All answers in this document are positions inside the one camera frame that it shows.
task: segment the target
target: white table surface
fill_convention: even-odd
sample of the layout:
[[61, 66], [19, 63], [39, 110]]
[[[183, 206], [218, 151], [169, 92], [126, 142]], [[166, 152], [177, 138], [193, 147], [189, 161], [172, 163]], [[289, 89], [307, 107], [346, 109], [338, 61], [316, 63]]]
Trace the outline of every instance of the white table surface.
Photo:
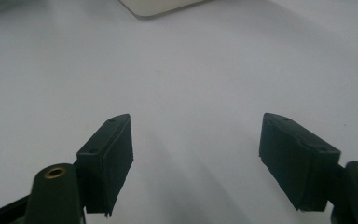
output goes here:
[[117, 0], [0, 13], [0, 207], [131, 114], [135, 161], [88, 223], [329, 223], [258, 158], [265, 112], [358, 161], [358, 0], [214, 0], [138, 20]]

